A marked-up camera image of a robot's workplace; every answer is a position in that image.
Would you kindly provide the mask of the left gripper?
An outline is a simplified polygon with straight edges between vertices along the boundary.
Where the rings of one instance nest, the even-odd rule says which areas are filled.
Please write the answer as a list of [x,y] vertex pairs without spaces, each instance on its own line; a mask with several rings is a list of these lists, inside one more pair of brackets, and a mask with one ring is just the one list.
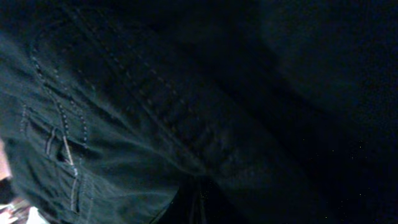
[[19,197],[11,187],[11,168],[4,143],[1,141],[1,223],[4,224],[50,224],[27,200]]

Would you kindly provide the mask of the black shorts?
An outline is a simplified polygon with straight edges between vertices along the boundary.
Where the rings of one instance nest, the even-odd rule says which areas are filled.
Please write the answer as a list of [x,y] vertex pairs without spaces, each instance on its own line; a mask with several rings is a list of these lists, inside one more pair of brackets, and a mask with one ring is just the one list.
[[1,139],[51,223],[396,223],[396,1],[2,1]]

